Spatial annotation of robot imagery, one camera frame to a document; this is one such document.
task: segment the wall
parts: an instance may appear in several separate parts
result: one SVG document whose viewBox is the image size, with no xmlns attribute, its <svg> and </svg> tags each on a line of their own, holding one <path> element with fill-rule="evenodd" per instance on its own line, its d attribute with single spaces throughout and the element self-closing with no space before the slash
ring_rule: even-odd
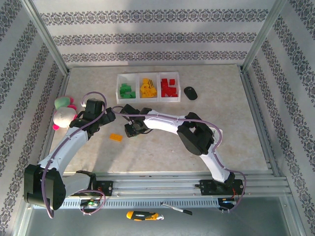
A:
<svg viewBox="0 0 315 236">
<path fill-rule="evenodd" d="M 241 65 L 275 0 L 34 0 L 69 67 Z"/>
<path fill-rule="evenodd" d="M 0 0 L 0 236 L 10 235 L 25 167 L 39 160 L 63 75 L 18 0 Z"/>
<path fill-rule="evenodd" d="M 279 169 L 315 235 L 314 0 L 290 0 L 248 70 Z"/>
</svg>

